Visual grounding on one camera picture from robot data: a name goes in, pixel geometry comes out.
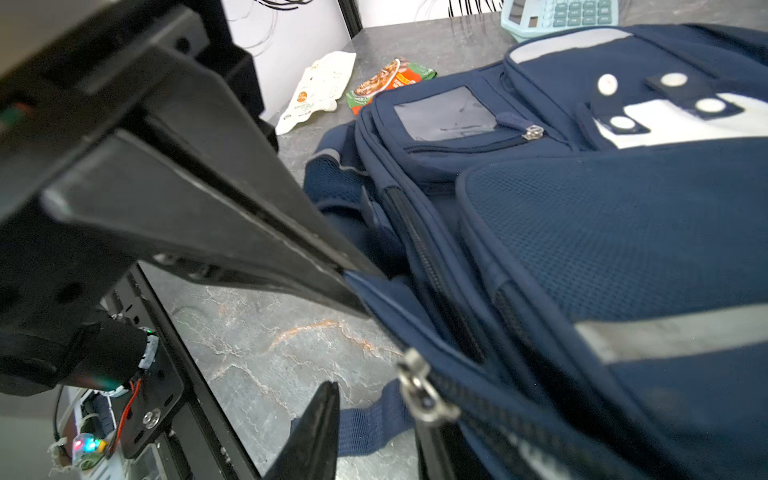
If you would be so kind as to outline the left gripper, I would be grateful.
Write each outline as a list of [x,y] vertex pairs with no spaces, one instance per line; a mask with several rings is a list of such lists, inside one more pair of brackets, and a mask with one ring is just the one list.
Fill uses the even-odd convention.
[[278,158],[223,6],[58,9],[1,76],[2,370],[137,370],[146,334],[99,304],[138,261],[364,316],[345,274],[378,269]]

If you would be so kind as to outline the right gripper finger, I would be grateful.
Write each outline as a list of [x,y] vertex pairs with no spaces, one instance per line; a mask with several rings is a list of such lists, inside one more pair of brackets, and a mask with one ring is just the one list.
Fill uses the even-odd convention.
[[263,478],[334,480],[339,424],[338,384],[323,382]]

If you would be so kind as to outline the navy blue student backpack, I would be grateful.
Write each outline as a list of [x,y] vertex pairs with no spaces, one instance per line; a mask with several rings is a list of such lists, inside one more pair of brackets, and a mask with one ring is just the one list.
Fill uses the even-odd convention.
[[339,452],[425,477],[767,475],[767,35],[586,27],[379,94],[305,170],[403,352]]

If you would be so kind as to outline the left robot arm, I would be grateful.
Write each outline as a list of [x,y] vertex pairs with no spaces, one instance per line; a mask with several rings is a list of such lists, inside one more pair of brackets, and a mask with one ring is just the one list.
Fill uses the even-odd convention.
[[377,267],[278,157],[218,1],[1,5],[1,389],[113,390],[144,330],[99,304],[139,260],[348,313]]

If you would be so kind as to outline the white cream food pouch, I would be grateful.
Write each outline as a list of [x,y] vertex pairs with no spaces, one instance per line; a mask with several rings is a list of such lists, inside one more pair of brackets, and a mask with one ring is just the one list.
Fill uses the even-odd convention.
[[334,51],[304,70],[275,127],[278,136],[307,121],[315,112],[333,112],[350,81],[356,53]]

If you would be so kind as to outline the orange green snack packet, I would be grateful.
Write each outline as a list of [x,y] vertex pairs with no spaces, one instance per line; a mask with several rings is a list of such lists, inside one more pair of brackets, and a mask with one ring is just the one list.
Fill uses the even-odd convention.
[[437,74],[432,68],[396,57],[371,78],[346,93],[348,107],[357,116],[380,93],[431,80]]

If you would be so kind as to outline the teal calculator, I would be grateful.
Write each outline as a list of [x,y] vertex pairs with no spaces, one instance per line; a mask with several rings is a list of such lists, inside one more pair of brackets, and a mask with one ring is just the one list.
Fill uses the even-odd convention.
[[621,7],[617,0],[505,1],[500,25],[518,42],[580,27],[616,26]]

